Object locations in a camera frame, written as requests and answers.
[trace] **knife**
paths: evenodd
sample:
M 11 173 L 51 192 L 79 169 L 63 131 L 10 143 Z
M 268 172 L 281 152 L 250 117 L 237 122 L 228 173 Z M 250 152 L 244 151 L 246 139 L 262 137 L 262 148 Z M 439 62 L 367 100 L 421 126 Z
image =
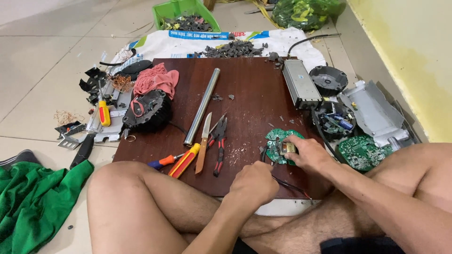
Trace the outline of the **knife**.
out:
M 204 122 L 204 127 L 202 128 L 202 141 L 201 148 L 198 152 L 198 160 L 196 161 L 196 171 L 195 174 L 200 174 L 202 172 L 202 168 L 204 167 L 204 157 L 206 157 L 206 149 L 207 149 L 207 138 L 209 137 L 209 129 L 210 129 L 210 120 L 212 119 L 212 112 L 210 112 L 206 121 Z

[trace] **pliers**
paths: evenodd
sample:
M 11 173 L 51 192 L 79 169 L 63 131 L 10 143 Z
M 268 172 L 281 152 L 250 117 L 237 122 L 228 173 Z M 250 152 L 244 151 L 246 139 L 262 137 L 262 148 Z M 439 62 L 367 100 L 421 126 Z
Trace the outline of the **pliers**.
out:
M 220 174 L 221 167 L 223 166 L 223 156 L 225 151 L 225 130 L 226 130 L 227 118 L 224 115 L 218 120 L 217 126 L 210 133 L 210 139 L 207 141 L 207 147 L 210 148 L 215 140 L 218 139 L 218 161 L 215 165 L 215 169 L 213 171 L 213 175 L 218 177 Z

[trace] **green circuit board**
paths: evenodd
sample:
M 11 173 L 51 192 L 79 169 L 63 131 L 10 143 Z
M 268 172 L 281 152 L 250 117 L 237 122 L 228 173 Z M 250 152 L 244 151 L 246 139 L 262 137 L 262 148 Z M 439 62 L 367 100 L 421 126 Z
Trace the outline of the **green circuit board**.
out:
M 278 150 L 276 149 L 276 139 L 279 138 L 280 141 L 283 141 L 286 137 L 288 137 L 290 135 L 296 135 L 296 136 L 304 139 L 304 137 L 300 133 L 298 133 L 294 130 L 284 131 L 282 129 L 273 129 L 265 136 L 265 138 L 269 140 L 267 142 L 267 145 L 268 145 L 267 156 L 272 161 L 274 161 L 278 164 L 289 163 L 289 165 L 295 166 L 295 162 L 293 162 L 291 160 L 287 160 L 286 158 L 284 158 L 284 156 L 281 156 L 278 153 Z
M 366 172 L 393 152 L 391 146 L 377 147 L 368 135 L 348 138 L 339 143 L 338 150 L 350 167 Z

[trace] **green cloth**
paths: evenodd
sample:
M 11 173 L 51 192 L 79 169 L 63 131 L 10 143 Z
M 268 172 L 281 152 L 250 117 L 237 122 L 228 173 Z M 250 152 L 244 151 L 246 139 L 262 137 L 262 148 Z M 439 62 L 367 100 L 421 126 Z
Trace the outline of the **green cloth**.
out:
M 85 160 L 70 171 L 18 162 L 0 167 L 0 254 L 35 253 L 69 216 L 85 180 L 93 172 Z

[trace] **leg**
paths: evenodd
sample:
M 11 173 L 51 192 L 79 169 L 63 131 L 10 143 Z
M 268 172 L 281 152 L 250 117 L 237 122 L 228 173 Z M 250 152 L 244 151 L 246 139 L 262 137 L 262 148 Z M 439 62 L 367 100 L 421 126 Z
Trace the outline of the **leg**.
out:
M 93 253 L 181 253 L 180 233 L 198 234 L 220 202 L 138 162 L 97 170 L 88 188 Z M 253 216 L 241 236 L 272 231 L 294 217 Z
M 422 144 L 397 151 L 367 176 L 452 213 L 452 144 Z M 384 232 L 339 191 L 302 217 L 273 232 L 243 241 L 260 254 L 318 253 L 336 237 L 383 236 Z

